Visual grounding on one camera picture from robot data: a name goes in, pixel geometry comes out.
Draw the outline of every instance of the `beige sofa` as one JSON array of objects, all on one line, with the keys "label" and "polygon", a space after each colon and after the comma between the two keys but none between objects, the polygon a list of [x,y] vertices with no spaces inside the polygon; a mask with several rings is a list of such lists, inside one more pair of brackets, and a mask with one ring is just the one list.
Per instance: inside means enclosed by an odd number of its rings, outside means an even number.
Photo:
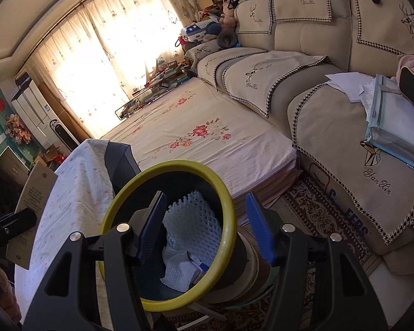
[{"label": "beige sofa", "polygon": [[235,10],[241,48],[210,41],[186,54],[199,78],[292,139],[303,169],[400,274],[414,273],[414,170],[362,143],[362,104],[323,83],[348,71],[394,76],[414,53],[413,13],[407,0],[250,0]]}]

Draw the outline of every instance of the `yellow trash can rim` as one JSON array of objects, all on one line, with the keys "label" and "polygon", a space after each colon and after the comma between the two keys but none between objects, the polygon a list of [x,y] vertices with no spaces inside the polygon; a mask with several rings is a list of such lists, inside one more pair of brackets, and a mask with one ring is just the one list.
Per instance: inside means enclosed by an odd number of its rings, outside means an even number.
[{"label": "yellow trash can rim", "polygon": [[[223,217],[222,236],[219,249],[217,250],[212,265],[201,280],[190,290],[170,300],[154,301],[141,298],[143,308],[149,312],[175,310],[197,301],[204,294],[206,294],[219,280],[227,267],[233,252],[236,238],[237,222],[233,208],[233,201],[224,182],[215,172],[204,164],[185,160],[174,160],[159,163],[139,173],[131,181],[129,181],[117,194],[109,206],[109,209],[104,216],[100,233],[106,234],[111,229],[113,220],[118,210],[136,188],[149,179],[166,172],[190,172],[202,177],[213,187],[221,201]],[[99,268],[104,278],[104,262],[99,262]]]}]

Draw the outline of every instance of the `rug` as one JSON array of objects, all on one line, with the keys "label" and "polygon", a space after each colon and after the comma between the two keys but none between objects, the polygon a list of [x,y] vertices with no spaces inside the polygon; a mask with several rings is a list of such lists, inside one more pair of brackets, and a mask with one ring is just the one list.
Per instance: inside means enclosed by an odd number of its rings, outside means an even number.
[{"label": "rug", "polygon": [[[271,206],[283,222],[292,223],[301,231],[313,236],[327,237],[331,233],[339,233],[347,242],[350,249],[359,259],[366,273],[369,275],[380,263],[380,257],[373,253],[364,242],[357,229],[344,216],[333,201],[321,190],[318,184],[306,173]],[[243,225],[248,232],[252,232],[250,224]],[[307,287],[304,298],[301,327],[306,327],[312,310],[314,294],[314,269],[308,270]],[[240,310],[226,310],[222,307],[212,307],[218,313],[227,317],[227,322],[216,319],[196,326],[195,331],[220,331],[234,328],[237,331],[252,331],[261,328],[265,314],[270,305],[272,295],[269,294],[258,302]],[[203,315],[196,312],[180,314],[177,310],[164,313],[176,327],[192,322]]]}]

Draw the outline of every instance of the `stack of papers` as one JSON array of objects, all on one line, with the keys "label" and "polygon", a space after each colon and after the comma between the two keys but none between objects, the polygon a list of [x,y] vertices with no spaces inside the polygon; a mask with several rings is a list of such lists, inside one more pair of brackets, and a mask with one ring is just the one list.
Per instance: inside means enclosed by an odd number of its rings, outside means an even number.
[{"label": "stack of papers", "polygon": [[371,105],[374,97],[375,78],[359,72],[326,74],[330,80],[327,85],[345,93],[351,103],[362,103],[370,118]]}]

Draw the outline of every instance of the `cardboard tag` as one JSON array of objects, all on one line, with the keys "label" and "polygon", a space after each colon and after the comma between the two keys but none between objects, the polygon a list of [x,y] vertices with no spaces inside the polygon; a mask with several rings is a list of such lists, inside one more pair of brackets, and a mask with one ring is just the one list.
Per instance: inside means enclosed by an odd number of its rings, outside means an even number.
[{"label": "cardboard tag", "polygon": [[40,223],[47,199],[51,194],[57,177],[58,176],[51,169],[40,163],[35,164],[26,181],[15,209],[15,212],[18,213],[25,208],[31,208],[37,216],[36,225],[11,239],[6,251],[6,258],[9,261],[12,261],[27,270],[29,270],[38,224]]}]

